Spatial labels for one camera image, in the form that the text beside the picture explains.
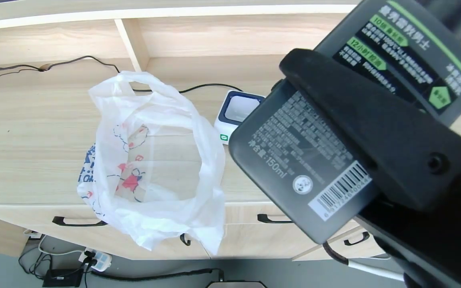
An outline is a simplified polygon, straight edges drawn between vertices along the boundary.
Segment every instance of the drawer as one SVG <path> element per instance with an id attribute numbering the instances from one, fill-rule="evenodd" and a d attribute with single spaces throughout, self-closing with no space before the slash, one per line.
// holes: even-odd
<path id="1" fill-rule="evenodd" d="M 258 214 L 265 214 L 272 221 L 290 221 L 274 204 L 231 204 L 225 206 L 225 224 L 259 224 Z M 77 224 L 83 221 L 86 224 L 99 222 L 93 210 L 86 205 L 0 206 L 0 220 L 22 227 L 49 224 L 55 216 L 65 217 L 69 221 L 77 219 Z"/>
<path id="2" fill-rule="evenodd" d="M 131 260 L 209 259 L 202 245 L 189 235 L 185 235 L 185 240 L 190 240 L 190 246 L 178 237 L 170 238 L 151 252 L 137 245 L 129 235 L 109 225 L 101 225 L 86 205 L 0 206 L 0 220 Z"/>
<path id="3" fill-rule="evenodd" d="M 264 214 L 271 221 L 290 221 L 275 204 L 227 204 L 225 224 L 259 224 L 257 215 Z"/>
<path id="4" fill-rule="evenodd" d="M 346 258 L 373 257 L 385 252 L 377 245 L 373 236 L 364 228 L 358 226 L 342 235 L 328 241 L 330 247 Z M 323 246 L 317 246 L 312 250 L 295 257 L 293 261 L 325 260 L 331 259 Z"/>
<path id="5" fill-rule="evenodd" d="M 68 227 L 48 224 L 32 225 L 27 228 L 130 260 L 209 259 L 203 246 L 191 239 L 189 235 L 185 235 L 185 240 L 190 241 L 189 246 L 186 246 L 179 237 L 176 237 L 161 241 L 152 251 L 149 251 L 137 245 L 129 235 L 123 234 L 109 225 Z"/>
<path id="6" fill-rule="evenodd" d="M 64 217 L 66 224 L 95 224 L 100 221 L 86 205 L 0 206 L 0 220 L 24 228 L 51 224 L 56 216 Z"/>

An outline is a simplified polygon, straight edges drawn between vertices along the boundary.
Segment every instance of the gray floor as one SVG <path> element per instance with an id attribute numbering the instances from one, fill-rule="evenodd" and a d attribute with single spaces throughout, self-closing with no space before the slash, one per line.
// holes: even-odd
<path id="1" fill-rule="evenodd" d="M 44 249 L 55 252 L 64 252 L 79 248 L 74 244 L 48 237 L 44 241 Z M 38 257 L 35 250 L 26 255 L 22 262 L 29 266 Z M 55 256 L 54 268 L 77 268 L 79 254 Z M 42 281 L 31 275 L 26 275 L 17 263 L 17 258 L 0 255 L 0 288 L 39 288 Z M 388 268 L 401 272 L 400 268 L 391 260 L 361 259 L 360 262 Z M 44 273 L 47 264 L 38 272 Z M 378 277 L 362 271 L 354 270 L 336 263 L 333 260 L 291 262 L 289 260 L 192 260 L 192 261 L 131 261 L 114 257 L 112 266 L 106 273 L 117 276 L 152 276 L 158 274 L 176 273 L 181 271 L 197 270 L 201 268 L 221 268 L 225 271 L 227 280 L 262 281 L 267 288 L 291 287 L 382 287 L 401 288 L 402 282 Z M 205 274 L 187 276 L 176 279 L 158 280 L 147 283 L 122 283 L 100 279 L 88 275 L 88 288 L 204 288 L 216 275 Z"/>

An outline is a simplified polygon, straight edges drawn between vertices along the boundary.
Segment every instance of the black handle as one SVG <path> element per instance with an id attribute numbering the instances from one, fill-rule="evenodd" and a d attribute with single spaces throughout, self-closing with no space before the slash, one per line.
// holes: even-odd
<path id="1" fill-rule="evenodd" d="M 268 215 L 266 214 L 258 214 L 257 215 L 257 221 L 263 222 L 266 224 L 288 224 L 288 223 L 293 223 L 293 221 L 273 221 L 268 218 Z"/>
<path id="2" fill-rule="evenodd" d="M 108 223 L 104 221 L 99 221 L 99 223 L 95 223 L 95 224 L 66 224 L 64 220 L 65 220 L 65 217 L 55 216 L 53 218 L 53 223 L 58 226 L 66 226 L 66 227 L 96 227 L 96 226 L 108 225 Z"/>
<path id="3" fill-rule="evenodd" d="M 186 239 L 184 238 L 184 233 L 181 234 L 180 238 L 181 238 L 181 242 L 183 242 L 186 246 L 190 246 L 192 244 L 191 240 L 186 241 Z"/>
<path id="4" fill-rule="evenodd" d="M 362 232 L 362 240 L 359 240 L 355 243 L 350 243 L 350 241 L 348 241 L 348 239 L 344 240 L 344 245 L 346 246 L 353 246 L 355 244 L 359 244 L 361 242 L 364 242 L 366 241 L 367 239 L 369 239 L 369 233 L 366 231 L 366 232 Z"/>

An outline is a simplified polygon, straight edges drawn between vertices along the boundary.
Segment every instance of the barcode label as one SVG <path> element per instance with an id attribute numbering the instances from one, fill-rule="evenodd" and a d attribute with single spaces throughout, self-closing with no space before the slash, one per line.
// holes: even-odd
<path id="1" fill-rule="evenodd" d="M 371 182 L 371 177 L 355 161 L 309 202 L 309 206 L 323 221 L 326 221 L 351 198 L 355 197 L 369 182 Z"/>

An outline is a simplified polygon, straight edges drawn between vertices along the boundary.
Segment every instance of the plastic bag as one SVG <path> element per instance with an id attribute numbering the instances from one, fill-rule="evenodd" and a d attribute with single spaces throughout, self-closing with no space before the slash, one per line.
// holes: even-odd
<path id="1" fill-rule="evenodd" d="M 137 96 L 130 82 L 153 92 Z M 88 93 L 101 121 L 78 179 L 84 202 L 148 250 L 188 233 L 216 255 L 225 216 L 225 152 L 216 130 L 147 72 L 123 71 Z"/>

